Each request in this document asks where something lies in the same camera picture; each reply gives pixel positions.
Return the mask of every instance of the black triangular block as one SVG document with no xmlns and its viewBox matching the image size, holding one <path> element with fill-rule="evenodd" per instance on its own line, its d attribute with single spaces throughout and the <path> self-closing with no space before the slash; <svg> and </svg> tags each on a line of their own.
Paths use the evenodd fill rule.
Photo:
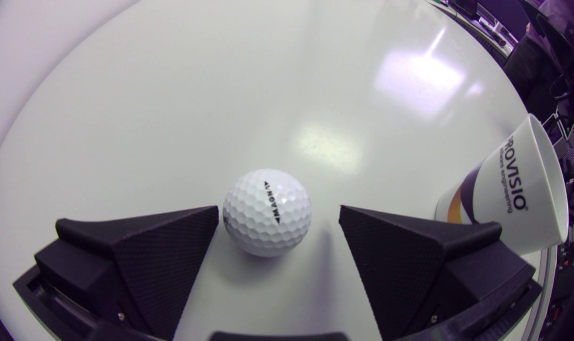
<svg viewBox="0 0 574 341">
<path fill-rule="evenodd" d="M 404 335 L 445 261 L 501 234 L 497 223 L 450 224 L 348 206 L 339 224 L 384 340 Z"/>
<path fill-rule="evenodd" d="M 152 331 L 172 339 L 218 225 L 217 206 L 108 222 L 58 220 L 61 240 L 114 260 Z"/>
</svg>

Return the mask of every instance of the white paper cup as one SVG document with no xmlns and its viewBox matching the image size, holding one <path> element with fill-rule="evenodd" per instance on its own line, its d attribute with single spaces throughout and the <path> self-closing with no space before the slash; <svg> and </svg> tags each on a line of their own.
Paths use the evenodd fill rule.
<svg viewBox="0 0 574 341">
<path fill-rule="evenodd" d="M 443 194 L 435 213 L 443 222 L 499 222 L 501 241 L 519 255 L 564 242 L 568 218 L 558 159 L 533 115 Z"/>
</svg>

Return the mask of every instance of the golf ball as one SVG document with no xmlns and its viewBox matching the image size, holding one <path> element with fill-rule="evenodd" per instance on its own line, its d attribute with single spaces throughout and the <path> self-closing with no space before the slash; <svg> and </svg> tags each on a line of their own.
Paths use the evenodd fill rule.
<svg viewBox="0 0 574 341">
<path fill-rule="evenodd" d="M 274 257 L 295 248 L 308 232 L 310 198 L 291 175 L 258 169 L 230 188 L 222 215 L 228 234 L 241 249 Z"/>
</svg>

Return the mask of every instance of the orange stripe on cup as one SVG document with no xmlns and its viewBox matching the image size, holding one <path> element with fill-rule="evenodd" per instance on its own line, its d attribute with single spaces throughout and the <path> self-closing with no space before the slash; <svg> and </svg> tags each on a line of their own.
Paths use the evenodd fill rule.
<svg viewBox="0 0 574 341">
<path fill-rule="evenodd" d="M 449 211 L 447 211 L 447 222 L 462 223 L 462 186 L 457 188 L 453 199 L 451 199 Z"/>
</svg>

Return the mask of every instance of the white tabletop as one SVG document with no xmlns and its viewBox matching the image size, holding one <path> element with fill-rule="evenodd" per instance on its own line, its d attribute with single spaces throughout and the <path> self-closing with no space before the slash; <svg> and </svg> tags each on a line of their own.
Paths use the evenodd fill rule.
<svg viewBox="0 0 574 341">
<path fill-rule="evenodd" d="M 339 205 L 432 218 L 525 114 L 493 59 L 426 2 L 140 2 L 55 68 L 1 147 L 0 317 L 16 340 L 50 339 L 11 283 L 57 218 L 220 207 L 240 175 L 276 168 L 308 190 L 308 235 L 261 260 L 220 223 L 175 340 L 379 340 Z"/>
</svg>

